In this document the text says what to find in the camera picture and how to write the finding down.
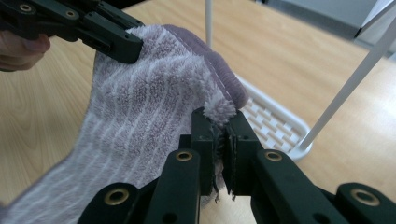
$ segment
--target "white rod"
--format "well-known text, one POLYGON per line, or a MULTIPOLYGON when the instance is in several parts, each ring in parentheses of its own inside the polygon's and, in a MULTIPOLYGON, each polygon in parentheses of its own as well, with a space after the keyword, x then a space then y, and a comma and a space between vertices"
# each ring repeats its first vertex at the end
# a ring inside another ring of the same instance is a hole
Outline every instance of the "white rod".
POLYGON ((212 0, 205 0, 206 44, 212 48, 212 0))
POLYGON ((388 30, 384 33, 381 39, 375 44, 372 50, 363 59, 361 64, 343 86, 343 88, 337 93, 335 98, 332 100, 330 105, 320 116, 317 123, 314 125, 312 130, 300 144, 300 148, 307 148, 314 138, 320 133, 327 122, 332 118, 335 112, 344 103, 347 97, 358 87, 361 81, 367 76, 367 74, 373 69, 376 63, 381 57, 388 51, 393 40, 396 38, 396 18, 388 27, 388 30))

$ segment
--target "wooden table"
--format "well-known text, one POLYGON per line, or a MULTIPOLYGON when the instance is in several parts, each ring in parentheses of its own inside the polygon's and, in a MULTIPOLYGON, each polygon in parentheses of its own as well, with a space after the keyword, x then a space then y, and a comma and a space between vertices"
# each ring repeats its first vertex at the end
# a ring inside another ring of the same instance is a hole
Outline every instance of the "wooden table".
MULTIPOLYGON (((126 10, 145 24, 171 23, 205 39, 204 1, 152 0, 126 10)), ((270 8, 214 1, 213 49, 310 127, 367 53, 270 8)), ((52 39, 35 68, 0 74, 0 201, 7 204, 73 147, 90 97, 94 51, 52 39)), ((381 62, 353 92, 299 167, 318 186, 360 182, 396 201, 396 64, 381 62)), ((252 223, 249 199, 202 211, 201 223, 252 223)))

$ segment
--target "purple cloth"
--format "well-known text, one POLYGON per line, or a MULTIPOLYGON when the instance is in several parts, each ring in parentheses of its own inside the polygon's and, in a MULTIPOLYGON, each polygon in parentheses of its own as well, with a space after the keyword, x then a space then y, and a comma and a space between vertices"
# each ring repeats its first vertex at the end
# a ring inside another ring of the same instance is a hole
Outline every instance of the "purple cloth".
POLYGON ((172 25, 130 30, 144 40, 135 64, 97 53, 90 105, 71 154, 0 213, 2 223, 76 223, 103 187, 141 188, 157 178, 191 112, 219 126, 248 95, 227 63, 191 32, 172 25))

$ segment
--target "finger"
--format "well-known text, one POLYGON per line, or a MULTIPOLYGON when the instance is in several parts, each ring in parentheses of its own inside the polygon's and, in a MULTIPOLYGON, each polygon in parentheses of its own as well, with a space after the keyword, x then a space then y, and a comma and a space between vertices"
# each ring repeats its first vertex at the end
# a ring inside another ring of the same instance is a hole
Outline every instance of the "finger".
POLYGON ((32 68, 43 56, 43 53, 20 58, 0 56, 0 68, 11 71, 28 70, 32 68))
POLYGON ((10 31, 0 32, 0 55, 24 57, 43 53, 50 48, 50 40, 40 35, 37 40, 26 40, 10 31))

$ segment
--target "perforated white tray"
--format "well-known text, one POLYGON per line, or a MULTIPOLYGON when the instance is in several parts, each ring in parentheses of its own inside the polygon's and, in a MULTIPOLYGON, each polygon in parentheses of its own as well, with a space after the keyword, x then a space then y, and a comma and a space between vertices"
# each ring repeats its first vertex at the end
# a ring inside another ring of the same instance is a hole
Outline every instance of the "perforated white tray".
POLYGON ((236 75, 247 89, 249 100, 241 109, 264 148, 285 152, 294 161, 303 158, 311 149, 299 145, 309 133, 308 125, 284 106, 236 75))

